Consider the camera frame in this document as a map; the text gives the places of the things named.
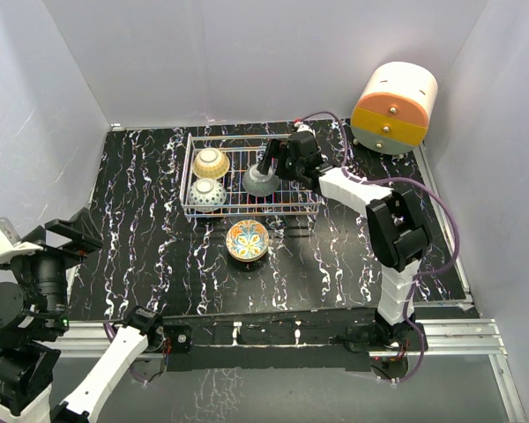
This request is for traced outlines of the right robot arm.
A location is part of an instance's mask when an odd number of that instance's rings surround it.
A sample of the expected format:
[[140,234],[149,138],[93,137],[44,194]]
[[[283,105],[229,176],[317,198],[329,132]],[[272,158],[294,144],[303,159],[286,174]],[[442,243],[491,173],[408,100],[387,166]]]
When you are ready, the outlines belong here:
[[262,159],[245,172],[242,186],[251,196],[268,197],[282,181],[298,182],[366,218],[370,245],[381,264],[381,297],[373,321],[349,326],[339,342],[351,348],[398,348],[407,332],[417,328],[414,279],[432,241],[422,212],[414,206],[414,193],[372,184],[328,163],[307,126],[270,140]]

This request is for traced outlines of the red rimmed patterned bowl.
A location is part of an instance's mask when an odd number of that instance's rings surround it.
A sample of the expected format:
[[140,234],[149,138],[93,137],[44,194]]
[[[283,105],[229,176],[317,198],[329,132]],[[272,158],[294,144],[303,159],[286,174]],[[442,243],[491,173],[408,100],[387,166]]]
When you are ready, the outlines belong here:
[[243,189],[254,197],[268,197],[279,187],[279,177],[270,168],[265,174],[257,169],[257,164],[252,165],[242,178]]

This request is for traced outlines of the yellow dotted sun bowl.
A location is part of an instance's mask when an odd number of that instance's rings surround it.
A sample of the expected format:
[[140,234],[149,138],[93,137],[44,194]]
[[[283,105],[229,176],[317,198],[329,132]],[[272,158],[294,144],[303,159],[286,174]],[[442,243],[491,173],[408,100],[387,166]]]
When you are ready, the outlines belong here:
[[208,147],[200,150],[193,162],[193,173],[198,178],[218,180],[230,168],[228,156],[220,149]]

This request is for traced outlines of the blue white patterned bowl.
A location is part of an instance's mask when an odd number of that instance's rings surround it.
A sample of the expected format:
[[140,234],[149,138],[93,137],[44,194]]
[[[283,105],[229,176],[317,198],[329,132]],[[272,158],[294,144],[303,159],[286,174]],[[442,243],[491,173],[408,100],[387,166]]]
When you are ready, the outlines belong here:
[[225,205],[227,193],[223,185],[211,178],[195,180],[189,190],[188,205],[196,212],[216,212]]

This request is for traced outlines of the orange blue floral bowl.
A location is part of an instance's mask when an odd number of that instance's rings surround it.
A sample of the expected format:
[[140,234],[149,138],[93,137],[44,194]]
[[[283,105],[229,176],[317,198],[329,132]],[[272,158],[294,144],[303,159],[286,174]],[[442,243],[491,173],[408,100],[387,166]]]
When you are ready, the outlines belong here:
[[250,263],[267,253],[269,240],[268,231],[263,224],[245,219],[230,227],[226,235],[226,246],[231,257]]

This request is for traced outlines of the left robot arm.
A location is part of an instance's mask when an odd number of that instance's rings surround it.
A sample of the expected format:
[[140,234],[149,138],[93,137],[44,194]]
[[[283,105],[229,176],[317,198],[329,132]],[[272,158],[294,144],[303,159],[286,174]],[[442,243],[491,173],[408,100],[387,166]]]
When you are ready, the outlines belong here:
[[50,404],[61,356],[53,343],[70,328],[67,271],[101,247],[87,208],[26,236],[0,218],[0,270],[15,278],[0,282],[0,422],[94,422],[133,362],[162,346],[161,315],[135,307],[119,329],[105,326],[108,349],[71,394]]

